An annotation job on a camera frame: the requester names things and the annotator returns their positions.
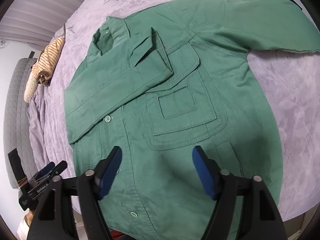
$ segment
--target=gray quilted headboard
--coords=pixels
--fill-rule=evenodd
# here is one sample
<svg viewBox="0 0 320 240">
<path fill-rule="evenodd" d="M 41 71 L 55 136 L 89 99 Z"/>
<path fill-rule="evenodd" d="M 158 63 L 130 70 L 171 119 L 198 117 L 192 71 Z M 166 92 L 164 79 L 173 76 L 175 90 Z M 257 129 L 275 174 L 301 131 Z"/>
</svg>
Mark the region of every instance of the gray quilted headboard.
<svg viewBox="0 0 320 240">
<path fill-rule="evenodd" d="M 12 188 L 17 188 L 8 153 L 17 148 L 22 167 L 30 179 L 37 171 L 29 139 L 28 104 L 23 100 L 24 90 L 36 58 L 22 58 L 13 72 L 4 111 L 4 158 Z"/>
</svg>

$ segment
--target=lavender fleece blanket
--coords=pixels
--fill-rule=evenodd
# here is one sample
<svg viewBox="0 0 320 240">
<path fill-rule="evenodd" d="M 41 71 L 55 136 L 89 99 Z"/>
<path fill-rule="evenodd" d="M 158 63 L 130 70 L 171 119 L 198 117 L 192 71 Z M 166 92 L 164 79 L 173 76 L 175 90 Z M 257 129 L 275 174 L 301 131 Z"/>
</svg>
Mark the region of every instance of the lavender fleece blanket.
<svg viewBox="0 0 320 240">
<path fill-rule="evenodd" d="M 63 91 L 86 56 L 96 29 L 107 15 L 126 17 L 166 1 L 170 0 L 85 0 L 66 22 L 66 44 L 51 85 L 38 87 L 29 108 L 30 140 L 38 169 L 50 161 L 66 160 L 63 177 L 75 176 Z M 251 51 L 248 61 L 278 124 L 284 162 L 278 207 L 283 220 L 289 220 L 320 201 L 320 55 Z M 76 198 L 73 205 L 79 211 Z"/>
</svg>

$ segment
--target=green jacket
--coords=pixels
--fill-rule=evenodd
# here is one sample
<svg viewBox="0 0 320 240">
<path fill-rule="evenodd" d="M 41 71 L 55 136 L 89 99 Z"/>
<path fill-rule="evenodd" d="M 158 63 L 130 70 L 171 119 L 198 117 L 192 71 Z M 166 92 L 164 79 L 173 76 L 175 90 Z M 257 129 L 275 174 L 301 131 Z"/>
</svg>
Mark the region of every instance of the green jacket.
<svg viewBox="0 0 320 240">
<path fill-rule="evenodd" d="M 174 0 L 97 30 L 65 90 L 65 114 L 76 175 L 122 148 L 100 201 L 112 229 L 201 239 L 215 202 L 194 168 L 195 145 L 236 176 L 259 174 L 279 201 L 280 138 L 250 49 L 320 51 L 320 34 L 287 0 Z M 240 213 L 241 197 L 230 239 Z"/>
</svg>

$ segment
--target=pleated curtain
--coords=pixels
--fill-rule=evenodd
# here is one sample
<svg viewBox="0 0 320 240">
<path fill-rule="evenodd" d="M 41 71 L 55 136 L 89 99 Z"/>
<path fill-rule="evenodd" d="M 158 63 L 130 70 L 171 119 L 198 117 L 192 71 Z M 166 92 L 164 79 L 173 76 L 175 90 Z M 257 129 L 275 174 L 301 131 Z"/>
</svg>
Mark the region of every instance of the pleated curtain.
<svg viewBox="0 0 320 240">
<path fill-rule="evenodd" d="M 84 0 L 14 0 L 0 21 L 0 39 L 44 49 Z"/>
</svg>

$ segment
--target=jacket sleeve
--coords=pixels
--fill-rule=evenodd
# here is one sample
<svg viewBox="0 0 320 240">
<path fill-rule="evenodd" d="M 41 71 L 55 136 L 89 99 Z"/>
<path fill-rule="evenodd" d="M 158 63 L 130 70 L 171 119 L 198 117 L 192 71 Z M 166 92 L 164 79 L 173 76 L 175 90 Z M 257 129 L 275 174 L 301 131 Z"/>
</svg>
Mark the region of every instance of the jacket sleeve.
<svg viewBox="0 0 320 240">
<path fill-rule="evenodd" d="M 204 9 L 206 21 L 212 21 L 206 25 L 212 24 L 213 28 L 198 31 L 198 35 L 210 43 L 238 52 L 249 49 L 282 49 L 296 53 L 320 51 L 318 30 L 291 1 L 214 1 L 218 6 Z"/>
</svg>

